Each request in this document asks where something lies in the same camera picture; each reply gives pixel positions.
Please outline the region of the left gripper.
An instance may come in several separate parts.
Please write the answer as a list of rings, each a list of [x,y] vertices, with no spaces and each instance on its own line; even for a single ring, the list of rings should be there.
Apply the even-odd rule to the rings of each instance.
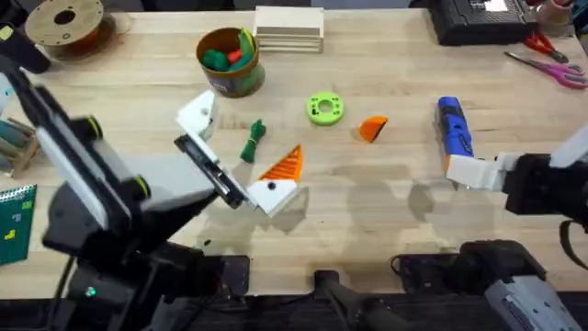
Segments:
[[[90,137],[114,176],[125,185],[137,185],[137,198],[145,211],[168,211],[203,202],[217,194],[233,209],[250,198],[251,204],[268,216],[275,214],[298,190],[303,164],[301,145],[296,145],[255,182],[243,188],[223,169],[206,141],[218,118],[215,94],[206,90],[176,116],[184,134],[175,139],[178,154],[144,154],[121,158],[103,143],[97,120],[89,117]]]

